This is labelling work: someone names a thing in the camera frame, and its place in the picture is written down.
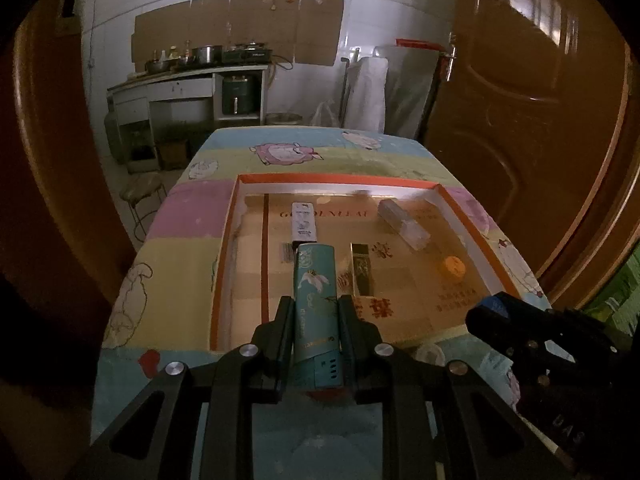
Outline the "green printed carton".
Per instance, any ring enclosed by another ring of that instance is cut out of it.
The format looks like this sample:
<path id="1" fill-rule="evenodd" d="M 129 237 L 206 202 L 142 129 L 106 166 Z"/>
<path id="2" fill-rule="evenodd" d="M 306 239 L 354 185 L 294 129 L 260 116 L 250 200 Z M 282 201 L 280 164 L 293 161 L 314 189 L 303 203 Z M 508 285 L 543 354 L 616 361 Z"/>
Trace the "green printed carton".
<path id="1" fill-rule="evenodd" d="M 582 310 L 632 336 L 639 327 L 639 299 L 639 251 L 636 250 Z"/>

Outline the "left wooden door frame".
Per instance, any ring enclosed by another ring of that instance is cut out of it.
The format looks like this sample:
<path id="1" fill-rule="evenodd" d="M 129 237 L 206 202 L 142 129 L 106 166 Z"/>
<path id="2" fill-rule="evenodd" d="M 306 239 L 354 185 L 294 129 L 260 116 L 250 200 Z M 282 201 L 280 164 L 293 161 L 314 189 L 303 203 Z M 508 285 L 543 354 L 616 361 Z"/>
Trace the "left wooden door frame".
<path id="1" fill-rule="evenodd" d="M 104 179 L 78 18 L 37 0 L 1 39 L 1 272 L 30 304 L 109 308 L 134 261 Z"/>

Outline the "black gas stove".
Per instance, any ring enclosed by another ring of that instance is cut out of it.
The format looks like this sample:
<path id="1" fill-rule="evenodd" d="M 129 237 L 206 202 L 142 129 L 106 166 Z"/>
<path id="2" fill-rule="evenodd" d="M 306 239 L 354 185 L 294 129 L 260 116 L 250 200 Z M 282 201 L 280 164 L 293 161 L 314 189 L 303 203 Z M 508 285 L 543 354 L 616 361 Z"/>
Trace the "black gas stove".
<path id="1" fill-rule="evenodd" d="M 262 65 L 271 62 L 271 50 L 263 44 L 238 44 L 221 52 L 222 65 Z"/>

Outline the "dark green appliance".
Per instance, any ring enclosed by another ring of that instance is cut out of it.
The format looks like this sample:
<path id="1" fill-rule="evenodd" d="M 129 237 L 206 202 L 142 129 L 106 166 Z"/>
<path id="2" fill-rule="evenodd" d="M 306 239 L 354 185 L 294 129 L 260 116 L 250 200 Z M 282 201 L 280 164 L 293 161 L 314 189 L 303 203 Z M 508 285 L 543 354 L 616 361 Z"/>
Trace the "dark green appliance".
<path id="1" fill-rule="evenodd" d="M 224 77 L 222 112 L 225 115 L 245 115 L 250 112 L 250 80 L 247 76 Z"/>

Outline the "cardboard sheet on wall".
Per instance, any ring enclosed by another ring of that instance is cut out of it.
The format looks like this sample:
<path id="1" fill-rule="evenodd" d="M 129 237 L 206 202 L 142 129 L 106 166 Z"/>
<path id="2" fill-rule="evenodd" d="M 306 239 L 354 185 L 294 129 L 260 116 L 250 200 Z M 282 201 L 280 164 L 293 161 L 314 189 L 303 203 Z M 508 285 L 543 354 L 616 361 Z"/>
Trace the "cardboard sheet on wall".
<path id="1" fill-rule="evenodd" d="M 337 56 L 344 0 L 191 0 L 134 19 L 136 70 L 168 53 L 206 46 L 264 44 L 297 64 L 331 66 Z"/>

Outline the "steel cooking pot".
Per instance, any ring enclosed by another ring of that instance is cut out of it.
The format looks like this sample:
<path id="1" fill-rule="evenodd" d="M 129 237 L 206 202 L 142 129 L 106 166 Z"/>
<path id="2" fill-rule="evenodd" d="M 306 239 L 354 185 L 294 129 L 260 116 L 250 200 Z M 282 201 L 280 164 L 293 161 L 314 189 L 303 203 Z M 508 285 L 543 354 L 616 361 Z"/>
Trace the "steel cooking pot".
<path id="1" fill-rule="evenodd" d="M 214 66 L 221 63 L 222 47 L 208 44 L 192 50 L 194 62 L 201 66 Z"/>

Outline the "brown wooden door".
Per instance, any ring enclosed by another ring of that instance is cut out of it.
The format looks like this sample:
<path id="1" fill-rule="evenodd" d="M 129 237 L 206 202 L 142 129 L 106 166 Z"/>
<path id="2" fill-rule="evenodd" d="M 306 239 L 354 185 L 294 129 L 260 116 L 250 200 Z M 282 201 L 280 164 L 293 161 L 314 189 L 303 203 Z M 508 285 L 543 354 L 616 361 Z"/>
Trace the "brown wooden door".
<path id="1" fill-rule="evenodd" d="M 427 148 L 582 308 L 639 239 L 639 58 L 598 0 L 457 0 Z"/>

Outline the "teal rectangular box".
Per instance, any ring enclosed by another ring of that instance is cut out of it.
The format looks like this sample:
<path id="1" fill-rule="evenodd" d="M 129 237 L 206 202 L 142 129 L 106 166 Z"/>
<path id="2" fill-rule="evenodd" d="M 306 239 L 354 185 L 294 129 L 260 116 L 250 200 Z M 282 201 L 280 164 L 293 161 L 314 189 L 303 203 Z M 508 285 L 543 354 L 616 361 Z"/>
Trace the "teal rectangular box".
<path id="1" fill-rule="evenodd" d="M 318 243 L 298 246 L 294 292 L 296 385 L 307 391 L 340 388 L 342 364 L 332 246 Z"/>

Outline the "white black rectangular box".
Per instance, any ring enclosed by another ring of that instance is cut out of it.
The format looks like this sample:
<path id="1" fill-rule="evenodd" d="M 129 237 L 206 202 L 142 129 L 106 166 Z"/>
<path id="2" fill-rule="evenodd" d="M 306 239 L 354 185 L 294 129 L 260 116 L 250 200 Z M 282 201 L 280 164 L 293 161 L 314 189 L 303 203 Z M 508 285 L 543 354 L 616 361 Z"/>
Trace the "white black rectangular box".
<path id="1" fill-rule="evenodd" d="M 294 202 L 291 208 L 291 238 L 294 250 L 318 240 L 316 215 L 312 203 Z"/>

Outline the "shallow cardboard tray box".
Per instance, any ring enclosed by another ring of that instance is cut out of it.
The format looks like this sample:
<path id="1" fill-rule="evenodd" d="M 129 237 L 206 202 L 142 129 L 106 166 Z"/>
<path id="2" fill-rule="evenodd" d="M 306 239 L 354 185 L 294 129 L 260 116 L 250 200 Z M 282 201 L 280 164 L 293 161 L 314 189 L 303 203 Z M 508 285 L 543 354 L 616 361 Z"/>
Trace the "shallow cardboard tray box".
<path id="1" fill-rule="evenodd" d="M 431 234 L 416 252 L 378 215 L 390 198 Z M 334 248 L 337 293 L 355 296 L 360 318 L 384 339 L 416 346 L 464 333 L 478 300 L 520 291 L 467 206 L 439 183 L 347 174 L 241 174 L 235 179 L 215 271 L 209 345 L 229 350 L 273 319 L 282 296 L 294 292 L 292 203 L 312 203 L 318 243 Z M 367 244 L 373 295 L 352 288 L 351 244 Z M 466 265 L 461 280 L 442 262 Z"/>

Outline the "white plastic sheet roll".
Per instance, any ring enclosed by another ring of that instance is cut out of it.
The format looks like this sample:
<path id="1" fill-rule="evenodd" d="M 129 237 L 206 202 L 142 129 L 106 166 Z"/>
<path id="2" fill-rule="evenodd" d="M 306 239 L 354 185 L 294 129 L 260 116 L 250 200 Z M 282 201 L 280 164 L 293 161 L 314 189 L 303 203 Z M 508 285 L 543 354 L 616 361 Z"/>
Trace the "white plastic sheet roll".
<path id="1" fill-rule="evenodd" d="M 346 70 L 342 126 L 414 139 L 436 92 L 442 52 L 383 44 Z"/>

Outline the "plain orange bottle cap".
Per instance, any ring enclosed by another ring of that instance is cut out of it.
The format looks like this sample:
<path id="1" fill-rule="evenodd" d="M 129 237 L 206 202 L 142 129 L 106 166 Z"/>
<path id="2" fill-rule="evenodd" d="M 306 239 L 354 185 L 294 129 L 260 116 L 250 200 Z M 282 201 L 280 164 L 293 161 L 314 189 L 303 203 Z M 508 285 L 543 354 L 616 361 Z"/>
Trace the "plain orange bottle cap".
<path id="1" fill-rule="evenodd" d="M 465 263 L 456 256 L 447 256 L 442 262 L 445 270 L 457 280 L 464 278 L 466 274 Z"/>

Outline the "blue bottle cap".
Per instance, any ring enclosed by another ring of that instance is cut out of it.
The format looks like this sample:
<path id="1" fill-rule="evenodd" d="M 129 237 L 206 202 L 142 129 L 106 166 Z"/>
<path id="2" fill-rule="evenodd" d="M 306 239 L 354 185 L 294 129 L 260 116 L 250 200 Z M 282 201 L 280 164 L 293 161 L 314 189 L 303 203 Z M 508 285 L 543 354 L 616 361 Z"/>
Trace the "blue bottle cap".
<path id="1" fill-rule="evenodd" d="M 484 298 L 480 304 L 495 312 L 501 312 L 504 310 L 504 305 L 496 296 L 488 296 Z"/>

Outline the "cartoon patterned tablecloth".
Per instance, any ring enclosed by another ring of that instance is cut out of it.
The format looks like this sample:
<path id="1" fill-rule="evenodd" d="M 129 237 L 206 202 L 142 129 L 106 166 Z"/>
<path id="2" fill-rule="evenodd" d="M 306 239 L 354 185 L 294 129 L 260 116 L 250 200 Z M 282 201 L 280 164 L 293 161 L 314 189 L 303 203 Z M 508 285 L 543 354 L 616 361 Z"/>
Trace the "cartoon patterned tablecloth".
<path id="1" fill-rule="evenodd" d="M 511 360 L 465 315 L 544 307 L 528 264 L 416 142 L 215 131 L 120 286 L 78 479 L 542 479 Z"/>

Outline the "gold rectangular box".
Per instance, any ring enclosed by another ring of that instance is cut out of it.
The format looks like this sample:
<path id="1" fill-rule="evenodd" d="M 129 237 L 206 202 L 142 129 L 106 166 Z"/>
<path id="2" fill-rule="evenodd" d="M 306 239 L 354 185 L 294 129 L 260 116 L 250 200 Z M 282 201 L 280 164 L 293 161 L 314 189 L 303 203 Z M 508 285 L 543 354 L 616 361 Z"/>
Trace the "gold rectangular box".
<path id="1" fill-rule="evenodd" d="M 373 295 L 373 278 L 369 246 L 367 244 L 351 244 L 352 254 L 352 288 L 356 296 Z"/>

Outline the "white kitchen counter cabinet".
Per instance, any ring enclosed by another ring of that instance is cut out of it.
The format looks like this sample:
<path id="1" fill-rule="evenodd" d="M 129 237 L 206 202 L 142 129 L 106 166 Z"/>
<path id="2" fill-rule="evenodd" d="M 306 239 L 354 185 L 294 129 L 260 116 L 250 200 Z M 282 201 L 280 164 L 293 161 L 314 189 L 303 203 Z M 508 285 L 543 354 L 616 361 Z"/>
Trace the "white kitchen counter cabinet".
<path id="1" fill-rule="evenodd" d="M 222 112 L 222 81 L 250 80 L 250 112 Z M 147 76 L 106 92 L 111 129 L 132 172 L 182 167 L 219 128 L 261 125 L 266 118 L 269 67 L 199 68 Z"/>

